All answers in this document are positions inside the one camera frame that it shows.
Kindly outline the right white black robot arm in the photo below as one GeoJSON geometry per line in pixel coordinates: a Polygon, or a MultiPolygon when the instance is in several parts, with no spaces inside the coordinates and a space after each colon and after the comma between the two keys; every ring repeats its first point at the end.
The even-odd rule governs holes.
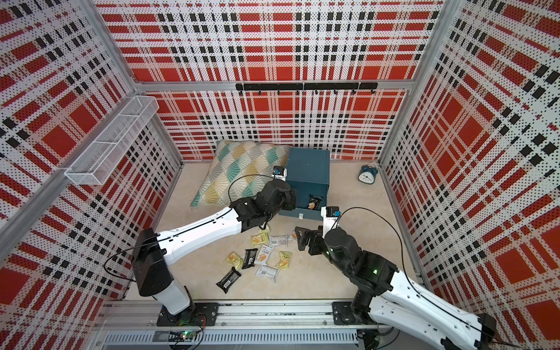
{"type": "Polygon", "coordinates": [[[296,227],[298,249],[323,255],[358,290],[350,309],[361,324],[382,323],[436,349],[489,349],[497,322],[472,314],[410,280],[393,262],[361,249],[342,228],[296,227]]]}

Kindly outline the yellow cookie packet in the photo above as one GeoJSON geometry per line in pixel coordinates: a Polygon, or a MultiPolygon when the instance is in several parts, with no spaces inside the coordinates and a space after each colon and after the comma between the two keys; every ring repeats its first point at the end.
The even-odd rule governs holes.
{"type": "Polygon", "coordinates": [[[279,252],[279,261],[276,264],[277,269],[286,269],[290,267],[290,261],[293,254],[287,251],[280,251],[279,252]]]}
{"type": "Polygon", "coordinates": [[[225,261],[230,263],[236,271],[240,271],[244,265],[244,260],[236,252],[231,252],[225,261]]]}
{"type": "Polygon", "coordinates": [[[268,245],[270,242],[267,232],[259,232],[257,235],[251,236],[251,247],[255,248],[262,245],[268,245]]]}

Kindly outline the black cookie packet bottom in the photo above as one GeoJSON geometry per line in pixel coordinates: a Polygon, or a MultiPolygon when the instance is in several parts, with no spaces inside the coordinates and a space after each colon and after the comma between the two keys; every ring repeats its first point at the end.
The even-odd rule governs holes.
{"type": "Polygon", "coordinates": [[[241,277],[241,274],[236,270],[235,267],[232,267],[227,274],[221,278],[220,281],[216,283],[217,287],[219,287],[225,294],[228,293],[231,286],[241,277]]]}

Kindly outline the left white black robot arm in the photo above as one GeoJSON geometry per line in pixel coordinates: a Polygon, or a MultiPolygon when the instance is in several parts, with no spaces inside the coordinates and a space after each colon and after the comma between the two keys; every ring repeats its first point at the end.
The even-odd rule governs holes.
{"type": "Polygon", "coordinates": [[[160,233],[152,228],[142,231],[131,260],[139,295],[153,297],[172,315],[189,309],[189,292],[169,267],[224,237],[264,228],[280,211],[295,208],[296,195],[287,182],[272,179],[256,195],[232,201],[227,208],[194,223],[160,233]]]}

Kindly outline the teal three-drawer cabinet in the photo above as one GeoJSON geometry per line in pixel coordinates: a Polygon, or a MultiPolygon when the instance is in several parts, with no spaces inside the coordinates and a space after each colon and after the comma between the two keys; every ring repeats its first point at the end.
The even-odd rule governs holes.
{"type": "Polygon", "coordinates": [[[292,147],[286,164],[287,183],[296,191],[296,204],[292,211],[280,214],[305,220],[322,221],[321,211],[308,210],[309,196],[320,195],[321,207],[328,205],[330,187],[330,152],[292,147]]]}

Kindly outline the black cookie packet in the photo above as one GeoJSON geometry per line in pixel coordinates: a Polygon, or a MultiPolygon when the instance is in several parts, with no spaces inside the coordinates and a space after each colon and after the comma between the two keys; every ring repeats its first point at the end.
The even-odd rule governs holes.
{"type": "Polygon", "coordinates": [[[242,269],[248,269],[255,266],[255,259],[258,253],[258,248],[246,249],[242,269]]]}
{"type": "Polygon", "coordinates": [[[324,198],[322,198],[322,196],[320,195],[310,195],[307,209],[319,211],[323,200],[324,198]]]}
{"type": "Polygon", "coordinates": [[[217,287],[219,287],[225,294],[228,293],[231,286],[241,277],[241,274],[236,270],[235,267],[232,267],[227,274],[221,278],[220,281],[216,283],[217,287]]]}

